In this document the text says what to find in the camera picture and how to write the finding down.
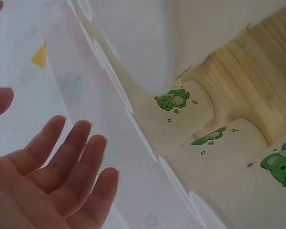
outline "palm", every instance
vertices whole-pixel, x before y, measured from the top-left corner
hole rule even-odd
[[[86,145],[88,122],[79,121],[50,163],[40,169],[64,120],[52,118],[23,150],[0,157],[0,229],[99,229],[104,223],[118,172],[104,170],[90,193],[106,139],[97,135]]]

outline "white rounded edge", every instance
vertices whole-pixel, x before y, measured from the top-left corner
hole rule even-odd
[[[75,7],[73,5],[72,0],[67,0],[68,5],[70,6],[71,10],[73,11],[74,15],[76,16],[76,18],[78,18]]]
[[[103,62],[102,62],[102,60],[101,60],[101,58],[99,56],[99,53],[96,51],[96,48],[95,48],[95,46],[94,46],[94,44],[93,44],[93,42],[92,42],[92,40],[91,40],[87,30],[86,30],[86,28],[84,27],[84,25],[83,25],[83,23],[81,21],[79,23],[80,23],[82,32],[85,35],[85,38],[87,39],[87,42],[88,42],[88,44],[89,44],[89,46],[90,46],[90,48],[91,48],[91,50],[92,50],[96,60],[98,61],[98,63],[101,66],[101,68],[105,69],[104,64],[103,64]]]
[[[130,113],[130,111],[128,110],[128,108],[125,106],[125,111],[131,121],[131,123],[133,124],[135,130],[137,131],[138,135],[140,136],[141,140],[143,141],[145,147],[147,148],[148,152],[151,154],[151,156],[153,157],[153,159],[158,162],[158,158],[156,156],[156,154],[154,154],[153,149],[151,148],[151,146],[149,145],[146,137],[144,136],[143,132],[141,131],[139,125],[137,124],[136,120],[134,119],[133,115]]]
[[[120,97],[124,101],[128,110],[133,114],[133,107],[129,101],[129,98],[128,98],[124,88],[122,87],[122,84],[118,78],[118,75],[116,74],[115,70],[113,69],[110,61],[108,60],[108,58],[107,58],[105,52],[103,51],[102,47],[100,46],[100,44],[96,40],[93,40],[93,41],[95,42],[94,43],[95,48],[96,48],[98,54],[100,55],[100,59],[102,60],[102,63],[104,64],[104,67],[105,67],[105,70],[108,73],[115,89],[117,90]]]
[[[214,209],[197,193],[190,191],[190,202],[206,229],[228,229]]]
[[[92,6],[89,0],[77,0],[82,12],[89,21],[93,21]]]
[[[165,170],[168,178],[170,179],[171,183],[175,187],[176,191],[178,192],[180,198],[182,199],[183,203],[186,205],[186,207],[189,209],[191,214],[194,216],[194,218],[201,224],[201,219],[199,218],[198,214],[196,213],[195,209],[193,208],[193,205],[190,202],[189,196],[187,192],[185,191],[184,187],[180,183],[178,177],[175,175],[173,170],[171,169],[169,163],[164,159],[164,157],[159,157],[160,163]]]

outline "white fabric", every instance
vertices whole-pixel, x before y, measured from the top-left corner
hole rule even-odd
[[[74,122],[88,119],[93,121],[93,133],[108,138],[102,168],[116,167],[121,176],[115,200],[118,210],[112,208],[104,229],[203,228],[179,199],[161,165],[149,155],[88,43],[78,50],[86,56],[88,65],[80,62],[77,67],[84,67],[73,70],[80,70],[81,77],[66,73],[54,78],[49,63],[46,70],[30,63],[44,41],[37,15],[49,4],[52,2],[48,0],[5,0],[0,14],[0,86],[15,91],[11,108],[0,116],[0,155],[24,147],[53,115],[68,117],[58,144]],[[76,37],[84,39],[82,33]],[[70,52],[66,49],[61,57],[68,57]]]

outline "frog print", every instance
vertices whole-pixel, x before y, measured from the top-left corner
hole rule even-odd
[[[282,151],[286,152],[286,143],[283,144]],[[272,176],[286,187],[286,156],[281,153],[274,153],[267,156],[262,162],[261,167],[270,171]]]
[[[189,92],[186,92],[185,89],[179,89],[177,91],[170,90],[167,94],[163,96],[157,96],[154,99],[162,109],[171,111],[174,107],[186,107],[186,100],[189,98]]]
[[[214,132],[208,134],[207,136],[204,136],[194,142],[191,143],[191,145],[194,146],[200,146],[200,145],[204,145],[205,143],[207,143],[209,140],[215,140],[215,139],[219,139],[221,137],[224,136],[223,132],[227,129],[227,127],[222,127],[219,128],[218,130],[215,130]]]

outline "cartoon sticker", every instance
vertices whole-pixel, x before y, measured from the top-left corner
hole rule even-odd
[[[282,146],[282,152],[286,152],[286,143]],[[273,177],[286,187],[286,156],[282,153],[274,153],[261,162],[261,167],[270,171]]]
[[[186,92],[185,89],[170,90],[163,96],[157,96],[154,99],[158,105],[166,110],[171,111],[174,107],[183,108],[186,107],[186,100],[190,98],[190,93]]]
[[[219,138],[224,136],[223,131],[225,131],[226,129],[227,129],[226,126],[219,128],[218,130],[215,130],[214,132],[208,134],[207,136],[204,136],[204,137],[192,142],[191,145],[200,146],[200,145],[204,145],[209,140],[219,139]]]

